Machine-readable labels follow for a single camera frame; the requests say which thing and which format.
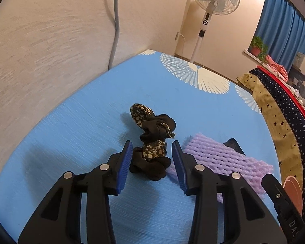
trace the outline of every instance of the gray cable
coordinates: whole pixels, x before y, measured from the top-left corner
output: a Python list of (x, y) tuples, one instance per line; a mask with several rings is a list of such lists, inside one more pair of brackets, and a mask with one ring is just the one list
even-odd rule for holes
[(114, 17), (115, 17), (115, 36), (114, 36), (114, 42), (111, 50), (110, 60), (109, 60), (109, 66), (108, 71), (112, 68), (113, 60), (116, 52), (117, 43), (119, 41), (119, 35), (120, 35), (120, 22), (119, 22), (119, 8), (118, 8), (119, 0), (114, 0)]

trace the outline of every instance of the gold fabric with stars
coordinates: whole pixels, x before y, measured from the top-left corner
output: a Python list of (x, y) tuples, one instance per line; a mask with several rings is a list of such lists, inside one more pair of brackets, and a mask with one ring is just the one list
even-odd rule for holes
[(292, 175), (303, 188), (302, 158), (297, 140), (276, 101), (257, 76), (248, 72), (237, 80), (252, 91), (252, 96), (267, 123), (275, 144), (282, 182)]

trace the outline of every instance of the potted plant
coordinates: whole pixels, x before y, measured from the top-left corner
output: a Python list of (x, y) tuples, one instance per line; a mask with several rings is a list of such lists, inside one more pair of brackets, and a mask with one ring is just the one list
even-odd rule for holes
[(264, 45), (262, 38), (254, 36), (250, 44), (250, 52), (256, 56), (260, 61), (265, 62), (268, 47)]

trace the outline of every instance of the curtain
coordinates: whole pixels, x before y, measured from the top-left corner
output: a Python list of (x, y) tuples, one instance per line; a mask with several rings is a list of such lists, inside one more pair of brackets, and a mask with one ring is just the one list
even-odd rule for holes
[(305, 21), (288, 0), (265, 0), (255, 36), (271, 58), (290, 70), (297, 52), (305, 54)]

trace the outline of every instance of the small screw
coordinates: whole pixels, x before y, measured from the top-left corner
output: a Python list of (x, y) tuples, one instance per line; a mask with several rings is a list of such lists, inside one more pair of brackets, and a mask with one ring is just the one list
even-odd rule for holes
[(108, 170), (110, 168), (110, 166), (108, 164), (102, 164), (101, 166), (99, 166), (100, 170)]
[(64, 179), (70, 179), (72, 177), (72, 172), (66, 172), (63, 177)]
[(238, 172), (233, 172), (232, 177), (236, 180), (241, 179), (241, 175)]
[(203, 170), (205, 169), (205, 167), (204, 167), (202, 164), (197, 164), (197, 165), (195, 166), (195, 169), (196, 169), (196, 170), (199, 170), (199, 171), (203, 171)]

